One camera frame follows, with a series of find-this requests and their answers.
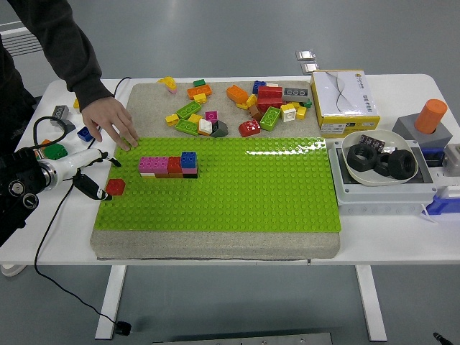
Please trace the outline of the person's left hand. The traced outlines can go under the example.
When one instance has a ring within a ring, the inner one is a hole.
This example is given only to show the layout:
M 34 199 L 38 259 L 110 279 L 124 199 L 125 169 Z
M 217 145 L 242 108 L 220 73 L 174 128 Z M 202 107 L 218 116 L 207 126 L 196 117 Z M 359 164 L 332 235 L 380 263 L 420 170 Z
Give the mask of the person's left hand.
M 132 117 L 125 107 L 113 97 L 100 98 L 81 110 L 83 123 L 93 138 L 102 142 L 101 127 L 123 150 L 138 147 L 139 136 Z

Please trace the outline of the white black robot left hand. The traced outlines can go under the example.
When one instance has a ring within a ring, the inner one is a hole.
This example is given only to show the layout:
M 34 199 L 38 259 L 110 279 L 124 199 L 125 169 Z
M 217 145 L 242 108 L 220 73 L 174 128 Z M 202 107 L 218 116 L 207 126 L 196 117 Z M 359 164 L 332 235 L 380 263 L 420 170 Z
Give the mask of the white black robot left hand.
M 121 167 L 121 163 L 116 158 L 99 149 L 86 149 L 53 161 L 50 164 L 49 188 L 54 188 L 64 180 L 72 180 L 73 185 L 89 198 L 110 201 L 112 196 L 81 172 L 83 168 L 103 160 L 108 160 L 116 167 Z

